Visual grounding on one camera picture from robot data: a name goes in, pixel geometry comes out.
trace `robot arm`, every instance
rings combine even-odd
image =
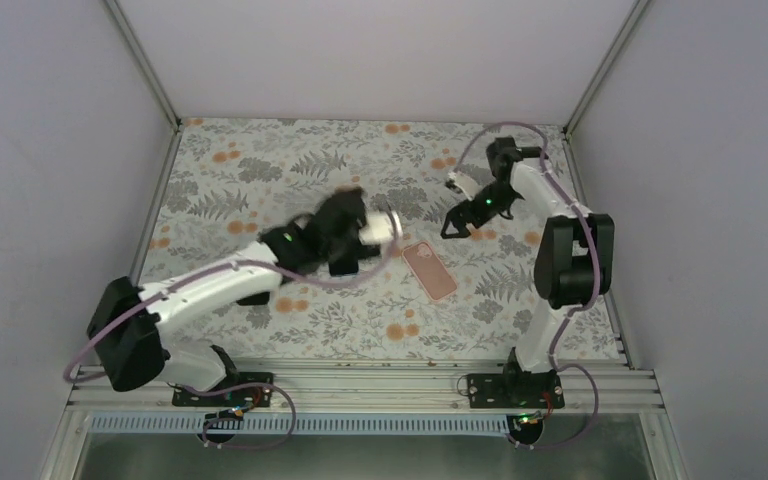
[[[221,347],[175,341],[174,333],[232,302],[267,304],[271,292],[292,280],[287,275],[309,275],[326,263],[339,265],[339,274],[357,273],[359,260],[380,255],[380,245],[402,233],[394,213],[367,212],[362,193],[337,192],[316,213],[299,215],[230,256],[184,275],[140,286],[125,277],[111,282],[87,329],[90,338],[129,308],[161,299],[96,345],[113,389],[133,390],[152,380],[199,391],[235,384],[234,364]]]
[[[510,208],[518,199],[528,202],[544,225],[534,263],[534,283],[540,299],[531,325],[512,349],[503,372],[506,394],[514,405],[521,405],[524,398],[535,394],[540,398],[540,394],[555,390],[553,385],[560,385],[550,358],[554,337],[569,310],[590,300],[594,273],[599,275],[600,295],[611,286],[613,220],[591,212],[563,192],[549,169],[540,165],[541,150],[519,148],[511,137],[497,138],[486,151],[493,183],[481,188],[469,177],[453,172],[446,184],[467,199],[446,215],[443,238],[468,237],[468,225],[480,228],[496,215],[513,219]],[[590,229],[595,251],[587,245],[579,216]],[[599,272],[593,271],[591,255],[598,257]]]

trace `phone case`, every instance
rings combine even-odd
[[[405,248],[402,258],[432,301],[439,302],[458,289],[455,278],[428,242],[419,242]]]

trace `floral tablecloth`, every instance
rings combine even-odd
[[[194,118],[183,139],[145,261],[142,281],[161,280],[222,258],[259,231],[312,211],[335,189],[359,185],[370,204],[402,218],[405,245],[428,241],[458,282],[432,303],[401,258],[354,290],[288,284],[267,306],[227,305],[177,332],[232,356],[336,359],[503,359],[532,319],[532,262],[542,228],[524,201],[515,220],[494,219],[469,239],[442,240],[443,217],[459,198],[447,171],[484,125]],[[572,191],[557,127],[545,127],[549,157]],[[463,171],[492,177],[484,147],[494,135],[537,145],[505,127],[476,144]],[[369,268],[375,260],[361,265]],[[327,268],[318,274],[327,276]],[[579,314],[562,358],[615,359],[602,302]]]

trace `metal frame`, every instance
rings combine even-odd
[[[128,272],[128,278],[132,282],[139,282],[143,272],[148,247],[151,243],[151,236],[154,233],[154,225],[157,223],[157,217],[160,215],[160,207],[163,206],[163,197],[166,194],[166,186],[169,184],[169,176],[172,175],[172,167],[175,164],[175,157],[178,156],[178,148],[181,146],[183,137],[183,128],[179,127],[172,136],[169,148],[166,151],[166,158],[163,160],[163,167],[160,170],[160,178],[157,179],[157,185],[154,187],[154,194],[151,197],[151,206],[148,210],[148,216],[143,224],[143,231],[140,235],[140,243],[137,245],[137,253],[134,255],[134,261],[131,263],[131,270]]]
[[[455,414],[488,413],[470,410],[458,393],[457,382],[467,373],[498,373],[496,362],[470,361],[428,366],[422,361],[236,360],[243,371],[269,371],[305,413]],[[600,412],[659,413],[664,411],[658,382],[651,371],[621,365],[585,363],[599,386]],[[101,371],[82,367],[79,375]],[[590,383],[580,373],[563,372],[566,407],[558,414],[589,414],[593,410]],[[67,411],[187,411],[215,412],[215,407],[174,407],[172,389],[151,382],[131,392],[115,392],[104,379],[77,385]],[[287,403],[275,397],[265,413],[289,413]],[[500,409],[495,414],[520,414],[529,409]]]
[[[152,68],[148,56],[146,56],[139,40],[137,40],[137,35],[134,33],[134,29],[131,28],[131,24],[128,22],[128,17],[125,16],[125,12],[122,10],[122,7],[119,6],[119,2],[117,0],[103,0],[102,3],[107,7],[107,12],[110,14],[116,28],[119,29],[122,39],[127,44],[128,50],[130,50],[131,55],[134,57],[134,61],[137,63],[140,72],[142,72],[146,84],[151,89],[151,93],[154,95],[154,99],[157,101],[158,106],[163,110],[166,120],[172,125],[172,128],[178,128],[181,124],[181,118],[175,113],[175,109],[172,107],[172,102],[169,100],[169,96],[166,95],[166,91],[163,90],[163,85],[161,85],[160,80],[157,78],[157,74],[154,73],[154,68]]]
[[[656,480],[687,480],[673,428],[667,413],[641,413],[640,425]]]
[[[584,117],[585,112],[587,112],[588,107],[590,107],[590,104],[593,102],[596,93],[602,87],[602,83],[605,81],[608,73],[614,68],[617,58],[619,58],[620,54],[625,50],[628,41],[636,31],[637,26],[640,24],[640,20],[643,18],[643,15],[646,13],[651,3],[652,0],[636,0],[634,2],[634,5],[628,12],[625,22],[623,22],[622,27],[620,27],[620,31],[617,32],[617,36],[614,38],[610,48],[608,48],[608,52],[599,64],[599,68],[596,69],[596,73],[593,74],[593,78],[590,79],[590,83],[584,90],[584,94],[575,106],[575,110],[573,110],[572,116],[566,125],[568,134],[572,134],[578,127],[582,117]]]
[[[60,425],[54,434],[54,442],[43,464],[42,475],[40,475],[42,480],[72,480],[75,477],[87,433],[90,430],[91,419],[91,412],[63,412]]]

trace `wire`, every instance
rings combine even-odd
[[[549,396],[548,393],[543,392],[543,399],[546,400],[546,416],[543,418],[546,420],[552,416],[552,412],[555,411],[555,407],[552,405],[552,397]]]
[[[462,397],[468,397],[469,396],[469,390],[461,390],[461,380],[466,378],[466,375],[461,375],[460,378],[458,378],[458,382],[455,384],[455,390],[458,391],[458,394]]]
[[[234,385],[233,387],[223,388],[222,390],[216,390],[214,392],[202,392],[199,390],[196,390],[192,387],[188,387],[185,385],[182,385],[181,388],[186,390],[189,393],[192,393],[193,395],[199,395],[202,397],[217,397],[220,395],[225,395],[226,393],[231,393],[236,390],[242,390],[244,388],[269,388],[275,392],[278,392],[282,397],[284,397],[285,400],[287,400],[287,405],[290,407],[290,428],[287,429],[287,432],[281,436],[278,440],[267,443],[265,445],[225,445],[223,446],[221,443],[216,443],[207,438],[207,431],[210,430],[210,427],[216,425],[220,422],[226,422],[229,421],[227,418],[213,418],[206,422],[204,422],[204,426],[201,430],[201,439],[204,442],[204,446],[212,446],[219,449],[222,448],[228,448],[230,450],[245,450],[247,452],[257,452],[257,451],[263,451],[263,450],[270,450],[276,447],[280,447],[281,445],[285,444],[287,440],[290,439],[290,437],[293,436],[293,432],[296,430],[296,419],[297,419],[297,412],[296,412],[296,404],[293,403],[293,399],[290,398],[290,395],[287,394],[282,388],[276,387],[275,385],[271,383],[262,383],[262,382],[251,382],[251,383],[241,383],[239,385]],[[242,419],[231,419],[235,420],[237,422],[243,421]]]
[[[241,261],[231,261],[228,263],[216,265],[210,268],[207,268],[205,270],[201,270],[198,272],[194,272],[192,275],[189,275],[187,277],[182,278],[181,280],[175,282],[174,284],[170,285],[166,288],[166,292],[163,291],[157,292],[154,295],[150,296],[149,298],[143,300],[142,302],[134,305],[133,307],[129,308],[122,314],[120,314],[118,317],[113,319],[112,322],[107,324],[104,328],[102,328],[97,334],[95,334],[87,343],[84,345],[83,348],[81,348],[80,351],[78,351],[78,354],[75,355],[75,358],[72,359],[72,361],[69,362],[68,365],[66,365],[66,368],[63,370],[63,380],[65,380],[67,383],[71,383],[73,385],[88,382],[91,380],[95,380],[97,378],[102,378],[105,376],[105,372],[98,372],[91,375],[85,375],[82,377],[78,377],[77,374],[75,376],[72,376],[72,372],[75,370],[75,367],[77,367],[81,361],[86,357],[90,351],[92,351],[96,345],[98,345],[101,340],[110,334],[113,330],[118,328],[120,325],[125,323],[126,321],[130,320],[134,315],[141,312],[142,310],[148,308],[149,306],[153,305],[155,302],[158,302],[160,300],[168,298],[169,293],[175,293],[178,290],[184,288],[185,286],[196,282],[198,280],[201,280],[202,278],[208,277],[210,275],[217,274],[219,272],[223,272],[225,270],[238,270],[240,268],[244,267],[260,267],[265,268],[267,270],[272,270],[273,272],[280,273],[281,275],[285,277],[292,278],[296,281],[302,282],[302,283],[309,283],[311,285],[316,285],[323,288],[351,288],[354,286],[357,286],[378,273],[380,273],[389,263],[390,259],[393,257],[393,254],[396,251],[396,248],[398,248],[398,242],[399,238],[397,235],[395,235],[395,232],[399,231],[398,223],[396,221],[396,217],[393,215],[393,212],[387,211],[387,217],[390,219],[390,226],[393,229],[394,236],[393,241],[390,242],[390,244],[387,247],[386,254],[382,255],[381,261],[378,262],[375,267],[373,267],[371,270],[368,270],[366,272],[361,273],[360,275],[357,275],[353,279],[349,281],[327,281],[327,280],[319,280],[315,278],[308,278],[304,275],[299,275],[296,272],[292,272],[290,270],[277,267],[271,263],[267,262],[261,262],[258,260],[241,260]],[[293,400],[290,398],[290,396],[285,392],[284,390],[278,388],[275,385],[269,384],[269,383],[244,383],[240,385],[235,385],[230,388],[226,388],[223,390],[218,390],[215,392],[201,392],[198,390],[195,390],[194,388],[187,386],[187,385],[180,385],[180,388],[183,388],[184,390],[192,393],[193,395],[198,395],[202,397],[213,397],[217,395],[224,395],[229,392],[233,392],[236,390],[240,390],[243,388],[251,388],[251,387],[260,387],[260,388],[270,388],[279,394],[281,394],[285,399],[287,399],[287,404],[290,406],[290,411],[292,413],[292,422],[290,424],[290,429],[287,431],[284,437],[282,437],[279,441],[273,442],[271,444],[263,445],[263,446],[257,446],[257,447],[250,447],[250,446],[234,446],[229,447],[237,450],[266,450],[269,448],[274,448],[279,445],[282,445],[284,442],[286,442],[290,436],[293,434],[293,430],[296,428],[296,407],[295,404],[293,404]],[[207,429],[210,428],[211,425],[218,423],[215,421],[208,421],[205,424],[205,429],[202,432],[202,439],[205,440],[205,443],[207,445],[213,444],[217,448],[220,448],[220,444],[210,442],[207,440]]]
[[[387,217],[390,219],[390,226],[393,228],[393,232],[398,232],[399,231],[398,223],[396,222],[396,217],[393,215],[393,212],[387,211]],[[348,281],[335,282],[335,281],[319,280],[316,278],[308,278],[308,277],[305,277],[304,275],[299,275],[296,272],[292,272],[290,270],[275,266],[271,263],[261,262],[259,260],[240,260],[240,261],[231,261],[228,263],[215,265],[213,267],[194,272],[193,274],[186,276],[181,280],[178,280],[177,282],[168,286],[166,288],[166,292],[175,293],[178,290],[186,287],[187,285],[193,282],[196,282],[198,280],[201,280],[202,278],[215,275],[219,272],[224,272],[225,270],[238,270],[240,268],[245,268],[245,267],[265,268],[267,270],[272,270],[273,272],[280,273],[285,277],[292,278],[293,280],[296,280],[298,282],[309,283],[311,285],[316,285],[318,287],[323,287],[323,288],[352,288],[371,279],[375,275],[378,275],[382,270],[384,270],[384,268],[390,262],[390,258],[393,257],[393,254],[395,253],[396,248],[398,247],[398,241],[399,241],[398,237],[394,235],[393,241],[390,242],[389,246],[387,247],[387,253],[385,255],[382,255],[381,261],[378,262],[378,264],[375,265],[372,269],[366,272],[363,272]],[[101,340],[104,337],[110,334],[110,332],[118,328],[119,325],[125,323],[127,320],[130,320],[131,317],[133,317],[137,313],[153,305],[155,302],[168,298],[168,293],[164,293],[163,291],[155,293],[149,298],[129,308],[128,310],[123,312],[121,315],[113,319],[113,321],[107,324],[104,328],[99,330],[99,332],[95,334],[90,339],[90,341],[87,342],[83,348],[81,348],[80,351],[78,351],[78,354],[75,355],[75,358],[73,358],[72,361],[70,361],[69,364],[66,366],[66,368],[63,370],[63,380],[65,380],[67,383],[71,383],[74,385],[74,384],[84,383],[90,380],[95,380],[97,378],[104,377],[105,373],[99,372],[99,373],[86,375],[78,378],[77,376],[74,376],[74,377],[72,376],[72,371],[75,369],[75,367],[78,366],[78,364],[81,363],[81,360],[83,360],[84,357],[86,357],[90,353],[90,351],[92,351],[92,349],[94,349],[96,345],[98,345],[98,343],[101,342]]]
[[[593,305],[596,303],[596,299],[599,298],[599,289],[601,288],[601,275],[599,274],[599,258],[596,255],[596,242],[593,239],[593,233],[590,231],[590,226],[587,225],[587,219],[584,218],[584,214],[581,212],[581,209],[576,205],[576,201],[564,190],[564,187],[561,186],[560,183],[555,179],[555,177],[552,175],[552,172],[549,170],[549,162],[548,158],[546,156],[546,151],[549,149],[549,138],[546,137],[546,134],[543,133],[539,128],[535,127],[534,125],[530,125],[528,123],[523,122],[499,122],[494,123],[480,132],[478,132],[475,137],[473,137],[472,140],[466,145],[466,148],[464,148],[463,153],[461,153],[461,157],[458,159],[458,162],[455,164],[455,167],[453,171],[457,171],[458,168],[461,167],[461,165],[464,163],[464,160],[466,160],[466,156],[469,153],[470,149],[475,145],[475,142],[478,141],[479,138],[484,136],[487,132],[497,129],[499,127],[505,127],[505,126],[513,126],[513,127],[522,127],[527,130],[531,130],[532,132],[536,133],[540,139],[543,141],[543,148],[540,151],[540,171],[543,173],[543,175],[546,177],[546,181],[549,182],[549,185],[552,187],[552,189],[557,192],[557,194],[561,197],[561,199],[566,203],[568,207],[575,213],[575,216],[578,218],[579,223],[581,223],[581,227],[584,230],[584,237],[587,240],[587,248],[590,251],[590,260],[593,264],[593,291],[590,294],[590,299],[587,301],[587,303],[583,306],[577,306],[569,309],[567,314],[564,316],[563,322],[561,322],[561,326],[558,327],[557,333],[555,333],[555,336],[552,338],[552,343],[549,346],[549,363],[552,365],[552,368],[554,368],[558,373],[561,373],[563,371],[569,370],[570,368],[574,368],[576,370],[581,371],[581,373],[584,374],[585,377],[587,377],[587,380],[590,382],[590,386],[593,388],[593,414],[590,416],[590,419],[587,421],[587,423],[584,425],[584,428],[581,429],[577,434],[573,435],[567,440],[564,440],[559,443],[554,443],[551,445],[528,445],[529,450],[548,450],[552,448],[558,448],[558,447],[565,447],[567,445],[570,445],[577,440],[581,439],[587,432],[590,431],[590,429],[593,428],[593,426],[596,424],[596,419],[599,416],[599,388],[596,386],[596,380],[593,378],[593,375],[590,374],[590,372],[587,371],[583,366],[581,366],[578,363],[568,363],[565,365],[558,366],[557,359],[555,358],[555,351],[558,348],[558,343],[561,340],[561,337],[564,334],[564,331],[566,331],[567,327],[570,324],[570,321],[572,321],[572,316],[576,313],[583,312],[585,310],[589,310]],[[514,440],[513,437],[508,434],[508,440],[514,444],[516,448],[519,448],[520,443]]]

